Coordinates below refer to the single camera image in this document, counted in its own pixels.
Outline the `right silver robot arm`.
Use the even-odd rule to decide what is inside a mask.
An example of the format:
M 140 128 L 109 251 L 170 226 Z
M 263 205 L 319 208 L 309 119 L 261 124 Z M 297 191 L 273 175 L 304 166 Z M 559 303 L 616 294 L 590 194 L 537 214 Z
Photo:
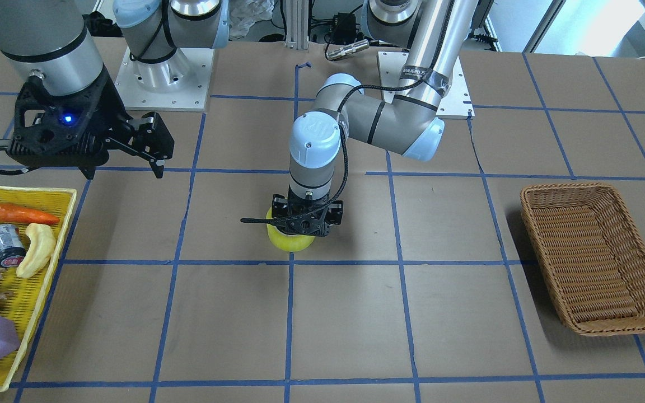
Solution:
M 224 48 L 230 38 L 228 1 L 115 1 L 113 12 L 148 92 L 195 87 L 184 49 Z M 74 167 L 92 179 L 119 150 L 163 176 L 174 138 L 159 113 L 127 113 L 74 1 L 0 1 L 0 52 L 24 80 L 11 137 L 0 139 L 0 175 Z

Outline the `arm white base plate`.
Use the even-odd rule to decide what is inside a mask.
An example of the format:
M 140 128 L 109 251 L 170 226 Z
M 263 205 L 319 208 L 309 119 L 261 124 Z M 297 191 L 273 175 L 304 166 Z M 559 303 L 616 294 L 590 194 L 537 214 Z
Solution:
M 126 51 L 114 84 L 128 110 L 204 112 L 215 55 L 215 49 L 184 48 L 148 64 Z
M 399 74 L 404 66 L 408 53 L 378 52 L 378 69 L 383 87 L 396 87 Z M 466 119 L 474 117 L 473 101 L 469 95 L 468 84 L 464 77 L 461 60 L 455 61 L 450 89 L 438 105 L 437 117 L 446 119 Z

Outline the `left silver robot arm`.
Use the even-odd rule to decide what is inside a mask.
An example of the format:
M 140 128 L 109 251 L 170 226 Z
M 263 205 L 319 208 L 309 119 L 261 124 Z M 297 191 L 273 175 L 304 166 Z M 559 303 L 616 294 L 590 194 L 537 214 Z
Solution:
M 358 140 L 419 161 L 430 160 L 445 125 L 438 116 L 453 68 L 473 22 L 476 1 L 366 1 L 367 30 L 407 49 L 391 102 L 365 95 L 350 74 L 326 79 L 313 106 L 293 123 L 289 189 L 274 195 L 266 224 L 285 235 L 323 237 L 341 222 L 340 192 L 331 193 L 335 160 Z

